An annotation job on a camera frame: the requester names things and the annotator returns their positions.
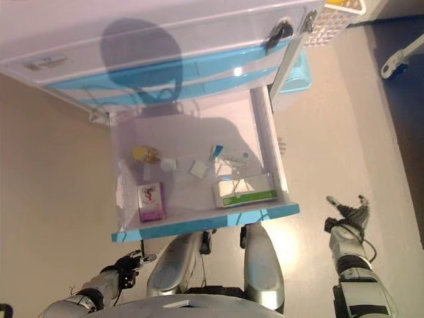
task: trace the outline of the beige floor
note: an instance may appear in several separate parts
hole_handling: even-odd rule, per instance
[[[264,226],[284,272],[288,317],[335,316],[337,275],[323,223],[337,213],[325,196],[355,204],[359,193],[372,204],[367,237],[379,252],[375,271],[404,317],[421,316],[424,252],[372,49],[372,38],[354,28],[310,50],[312,88],[278,103],[288,184],[301,213]],[[0,300],[17,317],[35,317],[137,244],[110,240],[116,216],[107,129],[54,97],[0,80]],[[238,230],[213,237],[208,284],[242,285]],[[152,240],[149,250],[168,241]],[[151,269],[124,301],[144,297]],[[194,284],[200,276],[198,268]]]

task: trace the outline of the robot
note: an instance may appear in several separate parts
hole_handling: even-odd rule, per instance
[[[369,204],[359,195],[360,207],[334,205],[342,219],[328,218],[325,231],[330,233],[339,283],[334,286],[337,318],[396,318],[396,305],[379,277],[372,271],[363,243],[370,216]],[[132,252],[107,266],[77,294],[53,303],[41,318],[115,318],[115,317],[283,317],[284,280],[272,242],[260,223],[246,225],[240,233],[245,250],[244,290],[223,286],[188,288],[199,254],[209,254],[209,232],[182,235],[174,239],[158,260],[147,283],[147,298],[116,305],[124,289],[132,288],[143,264],[155,255]]]

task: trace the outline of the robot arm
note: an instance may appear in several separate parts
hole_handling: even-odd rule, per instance
[[[339,284],[333,288],[337,318],[399,317],[392,297],[379,277],[372,271],[363,242],[364,230],[370,213],[368,201],[359,196],[359,208],[341,205],[332,197],[327,200],[334,205],[344,219],[328,218],[325,231],[331,234],[330,249],[339,275]]]
[[[107,307],[112,299],[117,299],[124,289],[132,288],[138,269],[146,262],[153,261],[156,256],[138,256],[139,250],[131,252],[111,266],[108,266],[82,289],[67,299],[57,301],[41,313],[40,318],[79,318],[88,313]]]

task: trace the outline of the blue drawer trim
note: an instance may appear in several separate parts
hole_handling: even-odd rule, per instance
[[[128,232],[117,232],[112,234],[112,241],[129,242],[132,240],[153,239],[155,237],[168,237],[171,235],[181,235],[196,231],[218,229],[220,227],[233,227],[235,225],[251,224],[265,220],[277,219],[279,217],[287,217],[288,215],[299,213],[299,211],[299,205],[292,203],[290,205],[275,207],[272,209],[247,211],[210,219],[161,225]]]
[[[79,101],[91,105],[146,105],[156,103],[166,103],[175,100],[195,98],[199,96],[209,95],[224,91],[226,89],[236,88],[254,80],[258,80],[264,76],[275,72],[278,67],[268,68],[257,72],[234,76],[231,78],[216,79],[215,81],[207,81],[205,83],[195,83],[179,87],[177,89],[161,89],[158,91],[147,91],[143,93],[128,93],[124,95],[116,95],[103,97],[99,99],[80,99]]]
[[[275,53],[288,45],[279,43],[271,50]],[[154,87],[171,81],[184,82],[205,78],[232,70],[266,56],[263,46],[253,46],[222,53],[207,54],[183,60],[161,62],[137,68],[86,76],[49,85],[56,89],[113,89],[124,87]]]

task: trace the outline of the green and white box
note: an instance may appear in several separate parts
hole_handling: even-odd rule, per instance
[[[277,198],[271,174],[223,180],[213,186],[217,207],[268,201]]]

